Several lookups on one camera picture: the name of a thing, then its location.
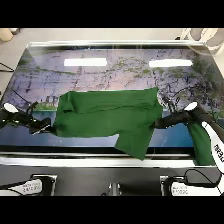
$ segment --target glass table top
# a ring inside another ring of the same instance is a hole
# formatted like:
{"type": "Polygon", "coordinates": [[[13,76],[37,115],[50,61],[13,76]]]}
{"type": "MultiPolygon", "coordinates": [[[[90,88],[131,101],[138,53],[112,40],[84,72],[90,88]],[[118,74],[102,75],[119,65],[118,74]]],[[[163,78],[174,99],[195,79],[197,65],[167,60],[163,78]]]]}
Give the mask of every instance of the glass table top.
{"type": "MultiPolygon", "coordinates": [[[[33,116],[40,120],[50,117],[53,124],[59,97],[68,91],[140,90],[155,86],[178,109],[198,101],[224,124],[224,80],[208,49],[199,42],[30,43],[1,103],[8,102],[25,111],[29,103],[37,101],[33,116]]],[[[169,111],[164,106],[163,116],[167,115],[169,111]]],[[[0,130],[0,148],[113,147],[117,138],[118,135],[30,135],[25,127],[7,126],[0,130]]],[[[193,142],[186,126],[178,124],[165,130],[155,129],[150,147],[181,150],[193,147],[193,142]]]]}

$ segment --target green cloth on table edge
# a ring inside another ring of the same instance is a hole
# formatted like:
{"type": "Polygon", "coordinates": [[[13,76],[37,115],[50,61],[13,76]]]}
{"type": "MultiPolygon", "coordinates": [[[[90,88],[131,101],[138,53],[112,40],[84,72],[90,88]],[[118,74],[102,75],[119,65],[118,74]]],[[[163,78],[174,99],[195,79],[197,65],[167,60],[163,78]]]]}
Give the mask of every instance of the green cloth on table edge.
{"type": "Polygon", "coordinates": [[[196,123],[188,124],[187,128],[194,142],[194,151],[198,165],[215,165],[211,152],[211,140],[205,129],[196,123]]]}
{"type": "Polygon", "coordinates": [[[61,137],[106,137],[119,134],[115,148],[143,160],[163,108],[158,88],[68,92],[60,97],[54,122],[61,137]]]}

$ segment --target green cloth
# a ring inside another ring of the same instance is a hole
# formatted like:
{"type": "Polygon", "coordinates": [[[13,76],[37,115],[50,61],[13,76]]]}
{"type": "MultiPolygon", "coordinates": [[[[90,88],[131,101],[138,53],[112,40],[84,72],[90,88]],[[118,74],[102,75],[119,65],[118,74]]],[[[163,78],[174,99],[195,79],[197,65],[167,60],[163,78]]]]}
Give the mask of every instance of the green cloth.
{"type": "Polygon", "coordinates": [[[115,148],[143,160],[154,128],[162,117],[158,88],[146,90],[68,92],[60,97],[54,122],[61,137],[105,137],[119,134],[115,148]]]}
{"type": "Polygon", "coordinates": [[[211,140],[205,129],[196,123],[188,124],[187,128],[194,142],[194,151],[198,165],[215,165],[211,152],[211,140]]]}

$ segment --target gray floor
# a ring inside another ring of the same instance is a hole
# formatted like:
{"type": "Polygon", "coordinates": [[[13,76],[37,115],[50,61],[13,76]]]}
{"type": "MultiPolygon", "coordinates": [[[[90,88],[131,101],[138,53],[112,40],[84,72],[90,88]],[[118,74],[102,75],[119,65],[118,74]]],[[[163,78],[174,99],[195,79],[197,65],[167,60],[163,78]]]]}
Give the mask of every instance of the gray floor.
{"type": "MultiPolygon", "coordinates": [[[[175,29],[22,29],[9,42],[0,41],[0,62],[16,68],[27,43],[31,41],[55,40],[173,40],[180,36],[181,28],[175,29]]],[[[215,58],[224,74],[224,54],[215,58]]],[[[4,92],[11,73],[0,74],[0,91],[4,92]]],[[[110,182],[121,182],[132,193],[159,195],[161,175],[183,175],[184,169],[152,169],[152,168],[48,168],[0,166],[0,185],[29,179],[31,174],[56,174],[58,180],[55,195],[101,195],[107,190],[110,182]]],[[[207,168],[203,172],[216,181],[219,177],[217,169],[207,168]]],[[[203,181],[203,177],[191,174],[191,178],[203,181]]]]}

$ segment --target table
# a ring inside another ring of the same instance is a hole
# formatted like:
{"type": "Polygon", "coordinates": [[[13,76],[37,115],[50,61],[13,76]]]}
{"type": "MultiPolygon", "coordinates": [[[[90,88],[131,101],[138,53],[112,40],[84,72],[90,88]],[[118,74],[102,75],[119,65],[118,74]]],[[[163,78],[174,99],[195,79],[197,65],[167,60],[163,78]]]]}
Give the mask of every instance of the table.
{"type": "MultiPolygon", "coordinates": [[[[2,97],[25,110],[37,101],[33,116],[55,119],[60,95],[67,91],[131,90],[159,87],[181,109],[199,101],[224,124],[224,80],[202,42],[195,41],[63,41],[29,43],[2,97]],[[76,66],[74,59],[100,58],[104,63],[76,66]],[[182,59],[192,65],[149,67],[150,61],[182,59]],[[198,86],[188,91],[186,87],[198,86]]],[[[164,107],[163,116],[169,111],[164,107]]],[[[193,142],[183,124],[156,129],[146,159],[116,150],[118,135],[60,138],[30,135],[24,127],[0,130],[0,163],[73,167],[189,167],[197,165],[193,142]]]]}

